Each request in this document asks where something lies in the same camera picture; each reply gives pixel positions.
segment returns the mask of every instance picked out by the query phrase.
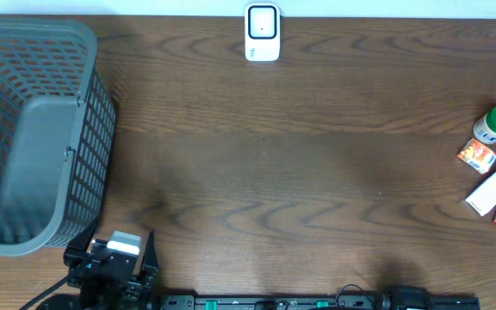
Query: white device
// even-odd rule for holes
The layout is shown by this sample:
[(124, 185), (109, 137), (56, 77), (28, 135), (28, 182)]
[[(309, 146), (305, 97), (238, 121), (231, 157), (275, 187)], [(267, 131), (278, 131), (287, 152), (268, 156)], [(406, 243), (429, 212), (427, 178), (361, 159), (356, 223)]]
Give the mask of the white device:
[(273, 61), (281, 51), (281, 12), (273, 3), (253, 3), (245, 11), (245, 55), (250, 61)]

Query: wood grain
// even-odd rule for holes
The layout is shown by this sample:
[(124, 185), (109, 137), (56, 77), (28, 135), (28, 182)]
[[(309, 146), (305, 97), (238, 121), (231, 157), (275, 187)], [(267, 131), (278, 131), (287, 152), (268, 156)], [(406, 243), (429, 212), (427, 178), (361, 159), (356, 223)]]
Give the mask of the wood grain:
[[(462, 202), (484, 177), (456, 158), (496, 104), (496, 21), (284, 19), (255, 64), (239, 18), (75, 18), (120, 109), (97, 237), (155, 230), (159, 285), (403, 283), (496, 309), (496, 226)], [(61, 256), (0, 257), (0, 308)]]

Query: brown wooden surface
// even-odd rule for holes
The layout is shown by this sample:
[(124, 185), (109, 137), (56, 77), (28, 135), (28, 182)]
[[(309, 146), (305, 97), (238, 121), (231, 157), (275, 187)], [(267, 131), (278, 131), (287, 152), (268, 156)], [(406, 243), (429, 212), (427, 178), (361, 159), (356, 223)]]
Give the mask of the brown wooden surface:
[[(496, 21), (288, 18), (255, 64), (241, 18), (78, 18), (120, 107), (97, 236), (154, 229), (159, 285), (404, 283), (496, 309), (496, 226), (456, 158), (496, 102)], [(62, 252), (0, 257), (0, 308), (64, 276)]]

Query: white wall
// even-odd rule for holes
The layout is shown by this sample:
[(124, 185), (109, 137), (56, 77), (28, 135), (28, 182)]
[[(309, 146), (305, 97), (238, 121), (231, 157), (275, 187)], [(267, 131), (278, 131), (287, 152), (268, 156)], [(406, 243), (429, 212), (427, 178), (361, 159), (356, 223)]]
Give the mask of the white wall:
[[(496, 18), (496, 0), (275, 0), (283, 16)], [(241, 16), (246, 0), (0, 0), (0, 14)]]

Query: laundry basket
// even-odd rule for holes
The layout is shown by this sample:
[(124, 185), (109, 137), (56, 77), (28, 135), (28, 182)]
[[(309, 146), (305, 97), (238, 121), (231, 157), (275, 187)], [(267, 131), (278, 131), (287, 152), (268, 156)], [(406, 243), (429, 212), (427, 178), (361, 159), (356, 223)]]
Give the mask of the laundry basket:
[(0, 255), (63, 246), (95, 219), (115, 109), (80, 22), (0, 18)]

